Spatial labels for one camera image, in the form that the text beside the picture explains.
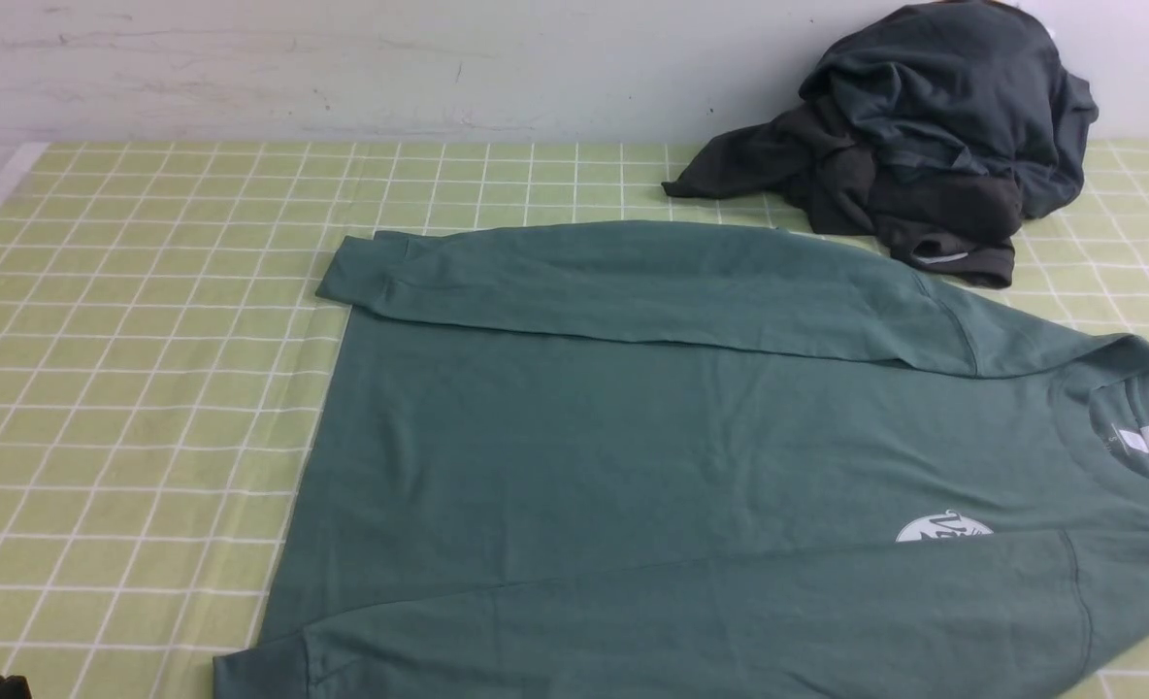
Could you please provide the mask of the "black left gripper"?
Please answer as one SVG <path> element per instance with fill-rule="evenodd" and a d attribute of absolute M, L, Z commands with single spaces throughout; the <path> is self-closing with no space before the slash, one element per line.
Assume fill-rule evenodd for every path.
<path fill-rule="evenodd" d="M 32 690 L 25 676 L 0 674 L 0 699 L 32 699 Z"/>

